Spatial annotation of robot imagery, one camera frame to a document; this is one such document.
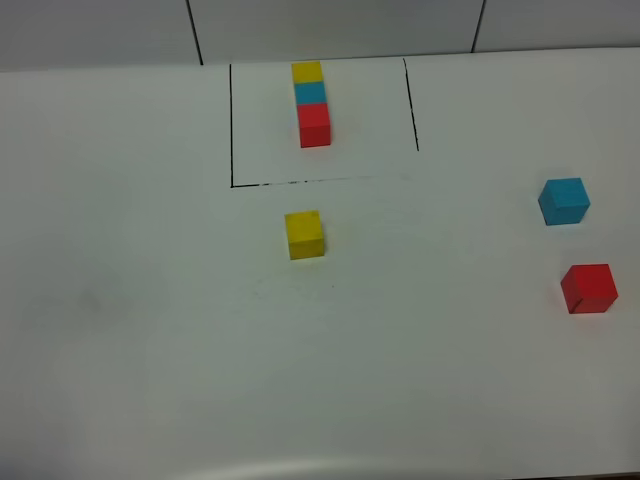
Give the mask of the red template block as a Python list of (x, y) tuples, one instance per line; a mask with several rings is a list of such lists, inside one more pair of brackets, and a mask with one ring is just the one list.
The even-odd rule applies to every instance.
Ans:
[(302, 148), (331, 144), (331, 120), (327, 103), (298, 105), (297, 115)]

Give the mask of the blue template block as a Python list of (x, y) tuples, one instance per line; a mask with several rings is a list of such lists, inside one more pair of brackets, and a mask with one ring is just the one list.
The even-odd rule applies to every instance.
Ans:
[(294, 84), (297, 105), (326, 104), (327, 95), (323, 81)]

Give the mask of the yellow template block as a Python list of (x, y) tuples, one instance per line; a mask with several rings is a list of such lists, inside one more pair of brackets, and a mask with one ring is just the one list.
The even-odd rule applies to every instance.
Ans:
[(295, 84), (323, 82), (322, 65), (319, 61), (298, 62), (291, 65)]

